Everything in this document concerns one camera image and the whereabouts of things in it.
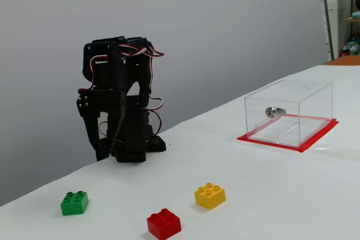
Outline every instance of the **silver metal object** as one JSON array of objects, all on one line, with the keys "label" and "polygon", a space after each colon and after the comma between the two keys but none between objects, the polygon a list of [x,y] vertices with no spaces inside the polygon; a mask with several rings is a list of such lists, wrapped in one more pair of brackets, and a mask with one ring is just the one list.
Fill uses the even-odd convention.
[{"label": "silver metal object", "polygon": [[265,114],[268,118],[275,118],[278,115],[286,116],[286,110],[277,107],[269,107],[265,110]]}]

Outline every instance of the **white tabletop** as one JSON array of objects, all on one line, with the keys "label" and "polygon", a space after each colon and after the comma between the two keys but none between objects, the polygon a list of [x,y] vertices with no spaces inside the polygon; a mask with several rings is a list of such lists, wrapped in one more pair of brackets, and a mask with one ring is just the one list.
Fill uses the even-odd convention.
[{"label": "white tabletop", "polygon": [[[0,239],[151,240],[146,219],[163,208],[182,222],[173,240],[358,239],[359,75],[317,66],[289,76],[334,83],[340,123],[303,154],[237,141],[246,132],[241,97],[164,132],[168,150],[142,164],[109,158],[0,207]],[[194,199],[207,182],[227,195],[211,211]],[[79,190],[88,192],[85,214],[62,216],[65,194]]]}]

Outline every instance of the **gray wall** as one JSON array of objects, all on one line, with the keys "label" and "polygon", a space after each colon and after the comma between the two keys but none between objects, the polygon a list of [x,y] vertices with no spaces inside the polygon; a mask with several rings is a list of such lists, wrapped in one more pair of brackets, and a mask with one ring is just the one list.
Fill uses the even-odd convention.
[{"label": "gray wall", "polygon": [[327,60],[319,0],[0,0],[0,205],[95,162],[82,48],[148,37],[163,130]]}]

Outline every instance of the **transparent box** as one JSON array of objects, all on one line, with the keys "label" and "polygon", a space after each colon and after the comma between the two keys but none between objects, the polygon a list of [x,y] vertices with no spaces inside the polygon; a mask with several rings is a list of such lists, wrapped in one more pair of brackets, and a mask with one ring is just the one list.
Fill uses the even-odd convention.
[{"label": "transparent box", "polygon": [[245,97],[247,137],[300,147],[332,120],[332,83],[282,80]]}]

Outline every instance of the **metal part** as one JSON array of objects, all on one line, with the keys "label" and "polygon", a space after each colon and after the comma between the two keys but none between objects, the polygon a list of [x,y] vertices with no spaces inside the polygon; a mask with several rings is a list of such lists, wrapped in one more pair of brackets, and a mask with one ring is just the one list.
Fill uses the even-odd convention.
[{"label": "metal part", "polygon": [[268,118],[275,118],[276,116],[286,116],[286,110],[277,107],[269,107],[265,110],[265,114]]},{"label": "metal part", "polygon": [[330,47],[330,55],[331,60],[334,60],[334,49],[332,46],[332,36],[331,36],[331,27],[330,27],[330,19],[329,19],[329,11],[327,9],[327,0],[324,0],[324,9],[325,9],[325,17],[326,17],[326,27],[327,27],[327,33],[328,33],[328,43]]}]

